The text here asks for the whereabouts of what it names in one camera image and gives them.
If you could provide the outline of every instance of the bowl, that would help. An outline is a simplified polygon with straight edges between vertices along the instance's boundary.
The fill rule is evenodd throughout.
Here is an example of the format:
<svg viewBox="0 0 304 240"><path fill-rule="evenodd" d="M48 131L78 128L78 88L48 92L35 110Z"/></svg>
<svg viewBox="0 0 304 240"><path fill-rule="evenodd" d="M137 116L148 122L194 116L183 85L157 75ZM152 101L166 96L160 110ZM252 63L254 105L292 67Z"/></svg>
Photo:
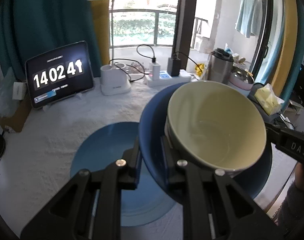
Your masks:
<svg viewBox="0 0 304 240"><path fill-rule="evenodd" d="M173 146L199 166L241 172L266 146L264 121L253 103L213 81L188 83L172 95L167 111Z"/></svg>
<svg viewBox="0 0 304 240"><path fill-rule="evenodd" d="M161 144L167 108L173 93L183 83L169 86L158 92L145 106L139 124L139 143L144 162L157 184L178 203L184 202L182 191L172 190L168 184L168 167ZM269 139L262 157L249 169L233 179L246 194L254 199L268 180L272 165L272 148Z"/></svg>
<svg viewBox="0 0 304 240"><path fill-rule="evenodd" d="M242 68L234 66L229 81L238 88L250 91L254 84L253 77Z"/></svg>

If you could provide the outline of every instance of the tablet screen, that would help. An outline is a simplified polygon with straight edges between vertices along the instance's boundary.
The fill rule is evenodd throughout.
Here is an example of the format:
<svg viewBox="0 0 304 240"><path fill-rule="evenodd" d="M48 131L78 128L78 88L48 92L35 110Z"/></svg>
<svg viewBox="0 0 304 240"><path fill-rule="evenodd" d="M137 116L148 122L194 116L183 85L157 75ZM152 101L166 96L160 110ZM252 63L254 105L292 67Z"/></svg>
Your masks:
<svg viewBox="0 0 304 240"><path fill-rule="evenodd" d="M25 63L34 108L93 88L87 44L80 41L43 53Z"/></svg>

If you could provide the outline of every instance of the yellow tissue pack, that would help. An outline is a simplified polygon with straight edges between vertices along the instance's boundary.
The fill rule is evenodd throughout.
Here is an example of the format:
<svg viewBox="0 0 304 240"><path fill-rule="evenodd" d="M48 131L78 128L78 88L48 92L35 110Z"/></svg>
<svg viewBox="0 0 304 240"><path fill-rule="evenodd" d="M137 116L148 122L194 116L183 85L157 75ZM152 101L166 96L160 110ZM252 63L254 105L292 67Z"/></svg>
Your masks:
<svg viewBox="0 0 304 240"><path fill-rule="evenodd" d="M259 88L254 97L258 100L259 104L265 110L268 115L273 115L279 112L282 108L284 101L281 98L278 98L271 87L270 84L265 85L262 88Z"/></svg>

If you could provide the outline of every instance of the blue bowl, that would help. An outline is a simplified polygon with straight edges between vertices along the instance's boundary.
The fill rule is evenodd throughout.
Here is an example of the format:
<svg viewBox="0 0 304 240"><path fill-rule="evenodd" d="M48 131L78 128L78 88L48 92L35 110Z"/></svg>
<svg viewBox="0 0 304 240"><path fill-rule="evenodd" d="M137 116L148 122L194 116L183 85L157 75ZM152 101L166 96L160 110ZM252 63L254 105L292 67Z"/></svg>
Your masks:
<svg viewBox="0 0 304 240"><path fill-rule="evenodd" d="M79 170L98 171L120 159L134 145L138 136L137 122L120 122L105 126L91 134L79 147L71 165L73 177ZM95 216L96 195L92 216ZM136 190L122 190L121 226L142 226L165 215L175 204L151 177L142 162Z"/></svg>
<svg viewBox="0 0 304 240"><path fill-rule="evenodd" d="M157 93L144 108L139 124L140 149L148 170L158 185L179 203L183 202L182 193L168 188L160 138L164 135L170 98L182 85L184 83L172 85ZM257 163L235 176L234 180L254 199L267 182L271 165L272 149L271 143L267 141L265 151Z"/></svg>

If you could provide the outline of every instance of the white charger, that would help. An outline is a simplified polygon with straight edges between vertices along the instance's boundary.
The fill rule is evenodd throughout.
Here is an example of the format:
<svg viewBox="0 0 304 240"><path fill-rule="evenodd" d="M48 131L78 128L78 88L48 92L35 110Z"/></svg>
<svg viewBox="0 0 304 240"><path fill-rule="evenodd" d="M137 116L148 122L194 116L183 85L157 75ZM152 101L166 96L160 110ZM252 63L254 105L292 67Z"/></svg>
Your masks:
<svg viewBox="0 0 304 240"><path fill-rule="evenodd" d="M14 100L23 100L26 94L26 83L14 82L13 84L13 96Z"/></svg>
<svg viewBox="0 0 304 240"><path fill-rule="evenodd" d="M150 62L149 69L152 69L150 73L150 75L152 76L152 80L159 80L161 65L158 62Z"/></svg>

